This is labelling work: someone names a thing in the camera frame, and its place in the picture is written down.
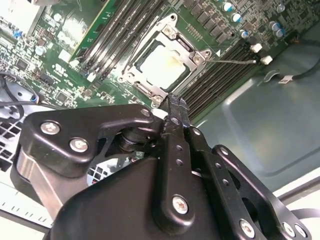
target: hole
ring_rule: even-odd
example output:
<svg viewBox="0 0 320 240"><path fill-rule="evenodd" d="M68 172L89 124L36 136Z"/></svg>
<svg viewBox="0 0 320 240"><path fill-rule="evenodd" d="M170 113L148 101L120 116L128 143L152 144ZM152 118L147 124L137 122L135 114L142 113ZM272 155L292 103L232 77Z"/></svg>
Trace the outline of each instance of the hole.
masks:
<svg viewBox="0 0 320 240"><path fill-rule="evenodd" d="M175 146L175 147L176 147L176 149L178 149L179 151L182 151L182 150L183 150L182 146L180 146L180 145L177 145L177 146Z"/></svg>
<svg viewBox="0 0 320 240"><path fill-rule="evenodd" d="M224 183L224 185L229 186L229 182L227 179L223 179L222 182Z"/></svg>
<svg viewBox="0 0 320 240"><path fill-rule="evenodd" d="M89 174L90 176L93 176L93 175L95 174L95 172L90 168L89 171L88 171L88 174Z"/></svg>
<svg viewBox="0 0 320 240"><path fill-rule="evenodd" d="M3 123L1 123L0 126L3 127L4 129L9 129L11 127L11 124L7 123L7 122L3 122Z"/></svg>
<svg viewBox="0 0 320 240"><path fill-rule="evenodd" d="M98 166L98 167L96 168L96 171L97 171L98 173L102 174L103 169L102 169L101 167L99 167L99 166Z"/></svg>
<svg viewBox="0 0 320 240"><path fill-rule="evenodd" d="M243 197L242 201L243 201L245 208L247 209L252 221L256 224L259 220L257 208L248 198Z"/></svg>
<svg viewBox="0 0 320 240"><path fill-rule="evenodd" d="M184 165L184 162L183 162L182 160L180 160L180 159L175 160L175 163L176 163L179 167L181 167L181 166Z"/></svg>
<svg viewBox="0 0 320 240"><path fill-rule="evenodd" d="M3 137L5 137L6 139L10 139L13 138L15 135L11 134L10 132L7 132Z"/></svg>
<svg viewBox="0 0 320 240"><path fill-rule="evenodd" d="M20 133L20 129L18 129L18 128L16 128L16 127L12 127L11 129L10 129L10 132L12 132L13 134L18 134L18 133Z"/></svg>
<svg viewBox="0 0 320 240"><path fill-rule="evenodd" d="M241 187L240 181L238 180L238 178L236 178L236 176L232 172L230 172L230 171L228 171L228 172L232 178L232 182L234 183L236 189L239 190Z"/></svg>

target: black plastic part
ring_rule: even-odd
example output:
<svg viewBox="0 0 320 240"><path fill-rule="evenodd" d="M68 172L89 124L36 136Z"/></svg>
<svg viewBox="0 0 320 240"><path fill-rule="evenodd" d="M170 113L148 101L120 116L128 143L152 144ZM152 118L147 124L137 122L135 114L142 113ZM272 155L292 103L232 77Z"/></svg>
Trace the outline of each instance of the black plastic part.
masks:
<svg viewBox="0 0 320 240"><path fill-rule="evenodd" d="M222 148L227 151L227 155L222 152ZM255 224L260 227L268 240L290 239L283 228L283 223L289 224L293 229L295 224L298 224L305 230L306 238L295 231L294 239L312 238L303 223L227 147L217 145L212 152L223 159L226 168L238 180L240 185L238 192L242 200L245 199L254 206Z"/></svg>
<svg viewBox="0 0 320 240"><path fill-rule="evenodd" d="M115 135L124 128L148 127L154 116L145 116L142 105L117 105L36 112L24 120L19 143L24 152L61 176L77 178L87 173L97 153L98 139L108 138L111 144ZM41 131L41 124L53 122L60 132L48 135ZM88 150L75 152L70 141L82 138Z"/></svg>
<svg viewBox="0 0 320 240"><path fill-rule="evenodd" d="M152 215L157 158L138 160L71 198L59 212L50 240L168 240ZM219 240L202 179L191 175L196 220L174 240Z"/></svg>

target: green circuit board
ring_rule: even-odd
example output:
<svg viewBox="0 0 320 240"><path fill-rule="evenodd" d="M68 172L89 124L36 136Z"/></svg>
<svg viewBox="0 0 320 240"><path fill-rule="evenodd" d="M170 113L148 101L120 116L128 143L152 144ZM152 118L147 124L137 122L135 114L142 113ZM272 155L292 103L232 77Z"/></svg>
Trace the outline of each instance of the green circuit board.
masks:
<svg viewBox="0 0 320 240"><path fill-rule="evenodd" d="M13 36L8 22L1 21L0 71L9 71L27 79L47 102L67 108L133 103L150 107L151 101L145 94L131 83L119 81L119 71L111 72L96 85L96 79L89 81L81 73L77 54L91 47L100 29L114 16L119 2L63 0L60 4L47 6L33 33L18 39ZM285 41L287 36L293 32L304 33L319 20L311 8L312 1L229 2L232 10L224 11L227 1L168 0L158 10L157 17L161 20L176 14L176 27L181 34L198 50L210 49L213 59L223 57L241 39L241 30L254 36L263 49L275 58L288 46ZM277 10L280 3L285 6L283 12ZM232 22L234 14L240 14L241 19ZM284 36L277 37L270 30L272 21L279 23ZM212 65L208 62L203 71Z"/></svg>

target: silver screw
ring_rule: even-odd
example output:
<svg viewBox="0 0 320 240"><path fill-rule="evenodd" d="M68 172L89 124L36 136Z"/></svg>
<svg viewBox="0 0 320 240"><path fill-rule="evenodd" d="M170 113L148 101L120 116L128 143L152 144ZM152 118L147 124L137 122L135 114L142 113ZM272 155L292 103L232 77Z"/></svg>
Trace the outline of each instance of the silver screw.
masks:
<svg viewBox="0 0 320 240"><path fill-rule="evenodd" d="M77 153L84 153L88 150L88 143L82 138L75 138L70 141L70 148Z"/></svg>
<svg viewBox="0 0 320 240"><path fill-rule="evenodd" d="M220 147L220 150L224 155L228 155L229 154L227 149L225 149L224 147Z"/></svg>
<svg viewBox="0 0 320 240"><path fill-rule="evenodd" d="M49 135L55 135L60 132L59 125L54 122L42 123L40 128L43 133L49 134Z"/></svg>
<svg viewBox="0 0 320 240"><path fill-rule="evenodd" d="M282 225L284 230L286 231L287 234L289 234L290 237L294 238L296 236L295 231L292 229L292 227L288 223L284 222Z"/></svg>
<svg viewBox="0 0 320 240"><path fill-rule="evenodd" d="M247 235L249 238L253 239L255 237L255 230L250 225L249 222L247 222L244 219L241 219L240 220L240 227L241 227L242 231L244 232L244 234Z"/></svg>
<svg viewBox="0 0 320 240"><path fill-rule="evenodd" d="M196 128L193 129L193 132L199 136L201 135L201 132Z"/></svg>
<svg viewBox="0 0 320 240"><path fill-rule="evenodd" d="M302 229L302 227L300 227L298 224L295 224L294 227L298 231L298 233L300 233L302 235L302 237L304 237L304 238L307 237L307 234L306 234L305 230Z"/></svg>
<svg viewBox="0 0 320 240"><path fill-rule="evenodd" d="M141 110L141 113L142 113L143 115L145 115L146 117L150 117L150 112L149 112L147 109L142 109L142 110Z"/></svg>
<svg viewBox="0 0 320 240"><path fill-rule="evenodd" d="M193 58L193 61L194 61L196 64L198 64L198 63L200 62L200 60L201 60L201 58L200 58L199 56L195 56L195 57Z"/></svg>
<svg viewBox="0 0 320 240"><path fill-rule="evenodd" d="M176 119L175 117L172 117L172 118L171 118L171 121L172 121L174 124L176 124L176 125L179 125L179 124L180 124L179 120Z"/></svg>
<svg viewBox="0 0 320 240"><path fill-rule="evenodd" d="M174 196L172 205L179 214L186 214L188 212L187 202L180 196Z"/></svg>

